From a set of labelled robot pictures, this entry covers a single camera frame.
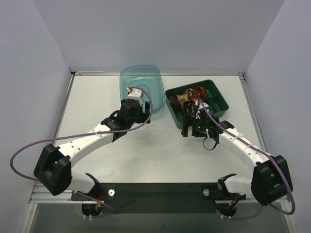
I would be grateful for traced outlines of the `green compartment organizer box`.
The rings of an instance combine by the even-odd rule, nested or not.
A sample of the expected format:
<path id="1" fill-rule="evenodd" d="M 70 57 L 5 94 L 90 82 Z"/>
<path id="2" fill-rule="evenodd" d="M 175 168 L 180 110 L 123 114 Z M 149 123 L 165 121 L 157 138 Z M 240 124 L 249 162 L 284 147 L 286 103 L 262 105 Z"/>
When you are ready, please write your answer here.
<path id="1" fill-rule="evenodd" d="M 207 97 L 201 100 L 207 103 L 212 108 L 212 111 L 216 117 L 222 117 L 224 113 L 229 109 L 226 100 L 224 99 L 218 87 L 212 80 L 203 80 L 168 89 L 165 91 L 166 104 L 170 110 L 170 113 L 173 117 L 176 127 L 179 129 L 182 129 L 183 119 L 186 114 L 183 108 L 184 103 L 179 105 L 171 105 L 169 102 L 169 97 L 171 95 L 183 94 L 185 92 L 185 89 L 187 88 L 195 89 L 195 87 L 197 86 L 202 86 L 205 89 Z"/>

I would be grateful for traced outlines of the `black gold patterned tie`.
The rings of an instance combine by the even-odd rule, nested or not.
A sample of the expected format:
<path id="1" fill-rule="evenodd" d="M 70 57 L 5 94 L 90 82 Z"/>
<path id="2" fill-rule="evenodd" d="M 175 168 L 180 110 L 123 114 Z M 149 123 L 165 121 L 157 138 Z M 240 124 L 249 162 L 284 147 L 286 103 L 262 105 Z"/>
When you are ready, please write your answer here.
<path id="1" fill-rule="evenodd" d="M 183 108 L 185 110 L 186 115 L 188 115 L 188 116 L 194 116 L 195 115 L 196 105 L 195 105 L 194 101 L 189 100 L 189 101 L 184 102 Z"/>

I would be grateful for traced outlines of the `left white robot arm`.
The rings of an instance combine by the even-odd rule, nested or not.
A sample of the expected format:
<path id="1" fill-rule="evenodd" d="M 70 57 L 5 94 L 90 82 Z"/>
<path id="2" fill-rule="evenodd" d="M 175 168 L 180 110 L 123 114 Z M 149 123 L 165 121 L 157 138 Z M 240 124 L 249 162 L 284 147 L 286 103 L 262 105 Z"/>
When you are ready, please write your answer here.
<path id="1" fill-rule="evenodd" d="M 65 190 L 89 193 L 99 181 L 90 173 L 74 174 L 72 168 L 96 149 L 126 135 L 133 130 L 134 124 L 149 123 L 152 107 L 148 101 L 141 104 L 134 99 L 122 100 L 121 108 L 90 132 L 57 147 L 45 146 L 35 166 L 35 177 L 54 196 Z"/>

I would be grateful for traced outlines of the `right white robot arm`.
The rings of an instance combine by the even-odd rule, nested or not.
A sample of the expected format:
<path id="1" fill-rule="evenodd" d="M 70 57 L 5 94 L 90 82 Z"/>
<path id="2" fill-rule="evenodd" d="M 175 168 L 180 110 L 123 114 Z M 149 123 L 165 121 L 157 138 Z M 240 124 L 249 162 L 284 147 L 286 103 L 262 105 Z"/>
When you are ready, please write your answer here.
<path id="1" fill-rule="evenodd" d="M 186 114 L 182 136 L 209 138 L 236 155 L 252 172 L 251 178 L 231 173 L 218 179 L 218 189 L 223 195 L 240 194 L 253 196 L 258 203 L 267 206 L 293 191 L 287 161 L 281 155 L 272 156 L 248 141 L 228 121 L 220 122 L 205 113 L 197 116 Z"/>

